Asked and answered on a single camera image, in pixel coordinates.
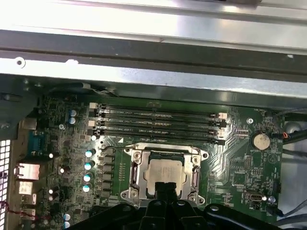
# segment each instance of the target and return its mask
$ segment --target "motherboard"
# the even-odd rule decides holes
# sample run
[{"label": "motherboard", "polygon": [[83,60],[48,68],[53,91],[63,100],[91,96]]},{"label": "motherboard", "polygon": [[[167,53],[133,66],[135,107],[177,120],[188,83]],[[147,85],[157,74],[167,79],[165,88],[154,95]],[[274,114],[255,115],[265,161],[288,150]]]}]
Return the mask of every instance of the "motherboard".
[{"label": "motherboard", "polygon": [[20,163],[39,171],[28,178],[19,172],[23,207],[42,217],[37,229],[65,229],[119,203],[153,198],[160,181],[176,182],[178,198],[200,209],[218,203],[274,222],[266,206],[278,204],[283,141],[272,137],[278,127],[270,114],[137,98],[45,97]]}]

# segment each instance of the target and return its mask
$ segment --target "cpu socket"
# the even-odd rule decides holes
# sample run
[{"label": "cpu socket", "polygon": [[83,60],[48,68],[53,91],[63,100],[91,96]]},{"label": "cpu socket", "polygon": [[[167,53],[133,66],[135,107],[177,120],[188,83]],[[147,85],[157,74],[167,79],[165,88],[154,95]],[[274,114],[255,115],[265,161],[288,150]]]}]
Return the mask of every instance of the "cpu socket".
[{"label": "cpu socket", "polygon": [[201,161],[209,154],[190,146],[138,143],[126,146],[124,152],[131,156],[129,189],[121,198],[135,204],[153,199],[156,182],[176,183],[178,199],[203,205],[205,199],[198,195]]}]

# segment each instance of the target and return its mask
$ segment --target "metal rail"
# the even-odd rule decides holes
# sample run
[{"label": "metal rail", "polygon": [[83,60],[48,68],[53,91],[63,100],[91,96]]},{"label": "metal rail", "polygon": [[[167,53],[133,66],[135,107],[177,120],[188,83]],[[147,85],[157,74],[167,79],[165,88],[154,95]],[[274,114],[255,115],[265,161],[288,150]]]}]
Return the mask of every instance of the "metal rail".
[{"label": "metal rail", "polygon": [[307,53],[307,4],[301,0],[264,0],[258,7],[196,0],[11,1],[1,10],[4,30]]}]

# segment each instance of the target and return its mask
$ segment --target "ventilation grille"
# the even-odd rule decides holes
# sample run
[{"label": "ventilation grille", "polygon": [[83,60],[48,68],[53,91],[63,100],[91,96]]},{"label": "ventilation grille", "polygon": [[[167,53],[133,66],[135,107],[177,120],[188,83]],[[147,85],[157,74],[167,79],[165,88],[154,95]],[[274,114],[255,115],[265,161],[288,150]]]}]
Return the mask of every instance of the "ventilation grille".
[{"label": "ventilation grille", "polygon": [[[0,200],[6,201],[10,165],[11,141],[0,142]],[[4,230],[5,208],[1,208],[0,230]]]}]

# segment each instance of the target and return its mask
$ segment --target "green circuit board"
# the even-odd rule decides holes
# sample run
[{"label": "green circuit board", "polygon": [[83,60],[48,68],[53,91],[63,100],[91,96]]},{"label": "green circuit board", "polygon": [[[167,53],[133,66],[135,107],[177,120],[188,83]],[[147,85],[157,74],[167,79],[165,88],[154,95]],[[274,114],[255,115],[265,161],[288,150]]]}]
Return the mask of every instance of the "green circuit board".
[{"label": "green circuit board", "polygon": [[[217,128],[223,132],[224,143],[212,144],[206,141],[198,128],[191,128],[186,133],[174,131],[173,136],[166,136],[167,127],[161,133],[153,132],[148,135],[145,129],[144,137],[140,134],[131,135],[137,127],[133,126],[135,120],[131,119],[128,129],[117,128],[109,133],[101,133],[97,139],[91,139],[89,135],[89,121],[96,122],[97,117],[91,116],[90,103],[98,106],[115,108],[120,116],[159,113],[184,114],[182,122],[194,119],[194,114],[227,114],[226,128]],[[58,151],[60,157],[55,159],[53,170],[47,177],[47,190],[60,184],[67,187],[67,198],[59,201],[43,200],[43,209],[50,210],[58,202],[58,212],[47,226],[41,228],[59,229],[63,226],[61,216],[71,211],[70,224],[75,224],[88,218],[93,212],[99,211],[98,206],[105,208],[114,206],[119,202],[125,202],[119,197],[120,192],[128,189],[130,180],[131,156],[122,149],[113,151],[110,155],[102,157],[101,149],[107,146],[125,147],[139,142],[163,143],[171,145],[194,146],[209,153],[209,158],[201,163],[201,178],[199,195],[205,198],[205,205],[210,203],[223,204],[243,213],[252,215],[266,222],[276,221],[276,217],[265,211],[267,201],[264,199],[258,207],[253,206],[245,196],[245,191],[251,190],[264,194],[266,197],[274,196],[275,204],[278,203],[279,181],[281,172],[281,155],[283,149],[282,140],[270,138],[270,146],[266,150],[256,149],[251,143],[251,138],[257,133],[274,133],[277,128],[272,123],[272,117],[267,116],[267,111],[261,108],[233,107],[213,104],[182,103],[170,101],[156,101],[149,99],[117,98],[101,96],[74,95],[67,97],[46,97],[43,101],[43,113],[38,119],[38,128],[42,137],[39,140],[31,139],[28,152],[39,151],[49,154]],[[70,110],[77,111],[74,117],[75,123],[69,124]],[[85,156],[89,149],[96,149],[97,153],[91,159]],[[95,166],[91,169],[94,179],[91,181],[90,192],[85,193],[83,176],[87,173],[84,164],[92,160]],[[68,161],[70,173],[59,173],[63,161]]]}]

